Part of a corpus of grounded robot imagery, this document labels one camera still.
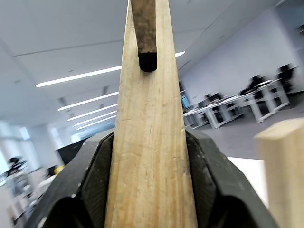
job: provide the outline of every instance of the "floor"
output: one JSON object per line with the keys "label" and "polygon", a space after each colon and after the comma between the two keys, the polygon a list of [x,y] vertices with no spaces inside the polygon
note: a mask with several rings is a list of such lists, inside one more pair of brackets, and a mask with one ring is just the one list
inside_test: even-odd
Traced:
{"label": "floor", "polygon": [[257,123],[251,110],[245,115],[218,129],[205,125],[197,130],[209,135],[227,157],[261,159],[254,139],[259,132],[282,120],[304,117],[304,93],[289,97],[291,105],[286,106],[262,123]]}

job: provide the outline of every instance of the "wood grain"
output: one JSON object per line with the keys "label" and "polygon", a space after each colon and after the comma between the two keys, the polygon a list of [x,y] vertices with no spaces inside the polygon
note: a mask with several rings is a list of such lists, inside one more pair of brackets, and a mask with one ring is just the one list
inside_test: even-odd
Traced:
{"label": "wood grain", "polygon": [[138,53],[156,52],[155,0],[131,0]]}
{"label": "wood grain", "polygon": [[130,1],[107,228],[197,227],[168,0],[156,0],[158,68],[140,70]]}
{"label": "wood grain", "polygon": [[270,212],[282,228],[304,227],[304,119],[276,123],[256,138]]}

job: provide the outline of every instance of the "white ceiling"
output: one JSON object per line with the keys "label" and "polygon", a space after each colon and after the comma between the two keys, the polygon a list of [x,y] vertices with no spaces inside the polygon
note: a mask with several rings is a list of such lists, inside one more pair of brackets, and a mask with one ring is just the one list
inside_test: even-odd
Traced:
{"label": "white ceiling", "polygon": [[[179,75],[277,2],[170,0],[175,50],[186,51],[177,58],[178,69],[187,63]],[[1,1],[0,119],[27,127],[61,128],[115,110],[66,121],[100,105],[115,104],[117,96],[57,111],[62,100],[70,105],[117,91],[120,71],[40,88],[35,85],[119,66],[126,8],[126,0]]]}

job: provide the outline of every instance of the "white desk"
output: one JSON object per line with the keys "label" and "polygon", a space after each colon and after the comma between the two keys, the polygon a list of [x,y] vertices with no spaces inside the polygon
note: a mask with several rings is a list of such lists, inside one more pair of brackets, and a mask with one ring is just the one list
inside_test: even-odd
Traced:
{"label": "white desk", "polygon": [[[249,94],[245,94],[240,97],[240,99],[243,99],[243,106],[246,105],[250,106],[255,116],[255,119],[258,123],[263,122],[266,118],[272,116],[273,114],[277,113],[280,109],[282,109],[284,106],[290,104],[279,79],[268,80],[261,84],[265,84],[265,85],[259,87],[257,90]],[[273,88],[276,89],[276,93],[271,92],[271,89]],[[254,95],[258,91],[262,92],[263,98],[256,100]],[[276,106],[275,98],[280,99],[281,104],[279,106]],[[257,104],[259,101],[264,101],[266,103],[269,113],[262,115]]]}
{"label": "white desk", "polygon": [[[185,121],[187,121],[187,116],[191,115],[197,124],[195,127],[193,127],[195,129],[195,128],[200,127],[205,124],[205,122],[203,122],[198,117],[198,114],[205,113],[211,124],[211,127],[219,128],[220,126],[234,120],[235,118],[237,118],[238,116],[243,114],[242,112],[239,112],[238,115],[231,116],[231,114],[229,112],[231,109],[240,110],[241,107],[249,105],[255,116],[256,121],[258,123],[260,123],[260,122],[263,122],[266,118],[277,113],[284,106],[289,105],[289,100],[285,94],[285,91],[284,91],[279,79],[278,80],[268,80],[266,82],[259,84],[259,86],[260,87],[258,89],[256,89],[255,91],[253,91],[251,93],[248,93],[248,94],[245,94],[242,96],[235,95],[233,97],[219,101],[217,103],[209,104],[208,106],[203,107],[203,108],[192,109],[189,112],[183,114],[183,116],[185,117]],[[276,93],[271,92],[271,89],[273,89],[273,88],[276,89]],[[268,107],[268,110],[269,110],[269,113],[267,113],[265,115],[261,114],[261,111],[257,104],[258,101],[254,97],[255,93],[258,91],[261,91],[263,94],[263,99],[260,99],[258,101],[265,101],[265,103]],[[281,104],[279,106],[276,106],[275,98],[280,99]],[[226,105],[228,105],[230,103],[236,103],[236,104],[231,108],[227,108]],[[223,121],[220,123],[216,119],[216,116],[212,110],[215,107],[219,108],[219,111],[221,112],[221,116],[223,118]]]}
{"label": "white desk", "polygon": [[[201,113],[205,113],[210,124],[211,124],[211,127],[212,128],[219,128],[220,126],[234,120],[235,118],[237,118],[238,116],[242,115],[243,113],[242,112],[239,112],[237,115],[235,116],[232,116],[230,114],[230,111],[232,109],[240,109],[240,105],[238,104],[238,99],[239,99],[239,95],[236,95],[236,96],[233,96],[233,97],[230,97],[228,99],[225,99],[223,101],[219,101],[217,103],[212,103],[212,104],[209,104],[208,106],[206,107],[203,107],[203,108],[195,108],[195,109],[192,109],[190,110],[189,112],[187,113],[184,113],[183,116],[185,117],[185,121],[187,122],[187,116],[192,116],[194,121],[196,122],[196,126],[193,127],[193,129],[195,128],[198,128],[198,127],[201,127],[203,126],[206,122],[203,122],[199,117],[198,115],[201,114]],[[227,108],[226,105],[230,104],[230,103],[237,103],[237,105],[234,105],[230,108]],[[218,122],[217,118],[216,118],[216,115],[214,113],[214,111],[212,110],[213,108],[215,107],[218,107],[219,108],[219,111],[220,111],[220,114],[223,118],[223,121],[222,122]]]}

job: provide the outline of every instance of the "ceiling light strip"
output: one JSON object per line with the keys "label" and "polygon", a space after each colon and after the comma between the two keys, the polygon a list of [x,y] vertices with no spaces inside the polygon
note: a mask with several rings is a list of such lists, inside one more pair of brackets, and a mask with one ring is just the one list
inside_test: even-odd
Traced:
{"label": "ceiling light strip", "polygon": [[90,114],[98,113],[98,112],[101,112],[103,110],[106,110],[106,109],[109,109],[109,108],[113,108],[113,107],[115,107],[117,105],[118,104],[113,104],[113,105],[110,105],[110,106],[107,106],[107,107],[104,107],[104,108],[100,108],[100,109],[97,109],[97,110],[94,110],[94,111],[91,111],[91,112],[88,112],[88,113],[77,115],[77,116],[74,116],[72,118],[69,118],[67,121],[75,120],[75,119],[78,119],[78,118],[81,118],[81,117],[84,117],[84,116],[87,116],[87,115],[90,115]]}
{"label": "ceiling light strip", "polygon": [[183,54],[185,54],[185,51],[175,53],[175,57],[182,56]]}
{"label": "ceiling light strip", "polygon": [[119,92],[117,91],[115,93],[107,94],[107,95],[104,95],[104,96],[98,96],[98,97],[95,97],[95,98],[92,98],[92,99],[89,99],[89,100],[86,100],[86,101],[81,101],[81,102],[78,102],[78,103],[70,104],[70,105],[59,108],[58,111],[73,108],[73,107],[76,107],[76,106],[79,106],[79,105],[84,105],[84,104],[87,104],[89,102],[98,101],[98,100],[101,100],[101,99],[104,99],[104,98],[107,98],[107,97],[110,97],[110,96],[117,95],[118,93]]}
{"label": "ceiling light strip", "polygon": [[[175,53],[175,57],[182,56],[183,54],[185,54],[185,51]],[[42,82],[42,83],[37,84],[36,87],[43,87],[43,86],[53,85],[53,84],[62,83],[62,82],[68,82],[68,81],[72,81],[72,80],[76,80],[76,79],[80,79],[80,78],[84,78],[84,77],[100,75],[100,74],[104,74],[104,73],[108,73],[108,72],[112,72],[112,71],[116,71],[116,70],[121,70],[121,69],[122,69],[122,66],[114,66],[114,67],[107,68],[107,69],[102,69],[102,70],[97,70],[97,71],[88,72],[88,73],[84,73],[84,74],[74,75],[74,76],[70,76],[70,77],[63,77],[63,78],[59,78],[59,79],[55,79],[55,80],[51,80],[51,81],[47,81],[47,82]]]}
{"label": "ceiling light strip", "polygon": [[80,122],[80,123],[76,123],[76,124],[73,125],[73,127],[76,127],[76,126],[85,124],[85,123],[90,122],[90,121],[93,121],[93,120],[100,119],[100,118],[102,118],[102,117],[105,117],[105,116],[107,116],[107,115],[111,115],[111,114],[114,114],[114,113],[117,113],[117,111],[113,111],[113,112],[110,112],[110,113],[107,113],[107,114],[104,114],[104,115],[100,115],[100,116],[94,117],[94,118],[89,119],[89,120],[85,120],[85,121]]}
{"label": "ceiling light strip", "polygon": [[85,125],[85,126],[82,126],[82,127],[77,128],[76,131],[81,130],[81,129],[84,129],[84,128],[89,127],[89,126],[92,126],[92,125],[94,125],[94,124],[101,123],[101,122],[103,122],[103,121],[106,121],[106,120],[109,120],[109,119],[112,119],[112,118],[115,118],[115,117],[116,117],[116,115],[113,115],[113,116],[110,116],[110,117],[105,118],[105,119],[103,119],[103,120],[96,121],[96,122],[94,122],[94,123],[90,123],[90,124],[88,124],[88,125]]}

